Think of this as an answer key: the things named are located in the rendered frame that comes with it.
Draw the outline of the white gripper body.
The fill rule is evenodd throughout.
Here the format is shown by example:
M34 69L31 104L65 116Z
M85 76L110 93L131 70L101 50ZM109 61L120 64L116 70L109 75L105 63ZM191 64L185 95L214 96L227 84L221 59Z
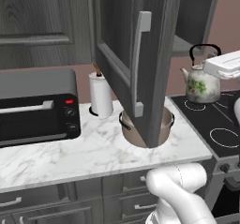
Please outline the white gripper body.
M240 74L240 50L206 59L203 70L208 74Z

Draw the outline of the black stove top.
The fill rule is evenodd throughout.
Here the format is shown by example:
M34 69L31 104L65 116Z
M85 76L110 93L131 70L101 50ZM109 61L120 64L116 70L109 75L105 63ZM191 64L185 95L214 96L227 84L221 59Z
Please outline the black stove top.
M173 103L219 157L238 156L240 152L238 134L229 113L235 94L236 91L222 92L220 100L212 104L193 103L185 96L171 97Z

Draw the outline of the grey open cabinet door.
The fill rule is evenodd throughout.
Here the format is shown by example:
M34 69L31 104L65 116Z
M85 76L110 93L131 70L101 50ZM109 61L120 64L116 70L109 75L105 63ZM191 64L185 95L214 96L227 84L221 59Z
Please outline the grey open cabinet door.
M147 147L158 146L180 0L94 0L96 62ZM131 63L140 11L151 11L151 30L142 33L137 100L132 109Z

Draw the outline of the black stove knob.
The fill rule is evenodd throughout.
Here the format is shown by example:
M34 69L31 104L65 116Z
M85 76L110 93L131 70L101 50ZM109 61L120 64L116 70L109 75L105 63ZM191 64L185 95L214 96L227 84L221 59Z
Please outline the black stove knob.
M224 173L227 173L229 171L229 168L230 168L230 165L225 163L225 164L222 164L219 169L224 172Z

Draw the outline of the grey closed cabinet door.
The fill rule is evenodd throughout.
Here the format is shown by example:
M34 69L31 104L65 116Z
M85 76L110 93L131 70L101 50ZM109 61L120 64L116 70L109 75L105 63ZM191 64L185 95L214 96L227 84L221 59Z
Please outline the grey closed cabinet door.
M0 0L0 69L91 62L88 0Z

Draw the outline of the grey base cabinet door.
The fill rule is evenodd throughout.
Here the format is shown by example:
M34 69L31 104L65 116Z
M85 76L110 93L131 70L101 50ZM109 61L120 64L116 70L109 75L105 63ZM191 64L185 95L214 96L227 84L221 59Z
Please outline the grey base cabinet door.
M103 224L101 200L55 204L50 207L38 207L15 212L13 218L20 224Z

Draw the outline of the grey oven front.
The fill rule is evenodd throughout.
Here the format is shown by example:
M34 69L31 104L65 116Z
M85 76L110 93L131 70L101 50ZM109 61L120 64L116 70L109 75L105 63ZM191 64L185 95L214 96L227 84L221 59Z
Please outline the grey oven front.
M230 165L227 173L219 169L225 163ZM217 224L240 224L240 191L230 191L224 183L226 177L233 177L240 183L239 156L212 157L202 164L208 177L204 200Z

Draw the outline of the white paper towel roll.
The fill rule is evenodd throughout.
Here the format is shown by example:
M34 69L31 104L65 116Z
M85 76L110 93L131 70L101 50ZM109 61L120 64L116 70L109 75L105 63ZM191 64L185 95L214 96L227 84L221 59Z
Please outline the white paper towel roll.
M107 119L113 113L111 88L98 65L93 63L95 71L89 74L91 106L89 111L99 119Z

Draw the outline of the grey drawer front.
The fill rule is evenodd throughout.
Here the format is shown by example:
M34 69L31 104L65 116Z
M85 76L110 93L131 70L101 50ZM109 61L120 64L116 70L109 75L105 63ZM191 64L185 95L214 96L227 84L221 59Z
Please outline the grey drawer front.
M148 170L143 170L105 176L102 178L103 195L111 196L146 189L146 184L140 177L146 177L147 173Z
M135 210L134 205L149 205L149 204L157 204L158 198L149 192L129 195L123 198L120 198L122 206L122 218L131 218L131 217L140 217L145 214L148 214L150 211L153 211L155 208L147 209L147 210Z
M0 193L0 202L14 201L17 197L22 197L22 202L2 207L0 210L6 211L13 208L23 208L34 205L65 202L69 200L68 191L63 184L60 184Z

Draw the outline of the black toaster oven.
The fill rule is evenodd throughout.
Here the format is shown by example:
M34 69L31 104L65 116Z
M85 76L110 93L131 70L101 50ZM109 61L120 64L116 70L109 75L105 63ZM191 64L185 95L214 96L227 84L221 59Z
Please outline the black toaster oven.
M81 135L75 72L70 68L20 70L0 73L0 109L41 105L53 101L45 111L0 114L0 148L75 139ZM77 111L65 117L66 108ZM67 124L79 126L68 131Z

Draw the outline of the grey wall cabinet body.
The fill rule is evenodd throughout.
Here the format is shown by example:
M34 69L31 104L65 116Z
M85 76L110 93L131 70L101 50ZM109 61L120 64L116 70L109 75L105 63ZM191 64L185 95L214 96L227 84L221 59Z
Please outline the grey wall cabinet body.
M173 56L186 56L193 45L207 42L216 3L217 0L180 0Z

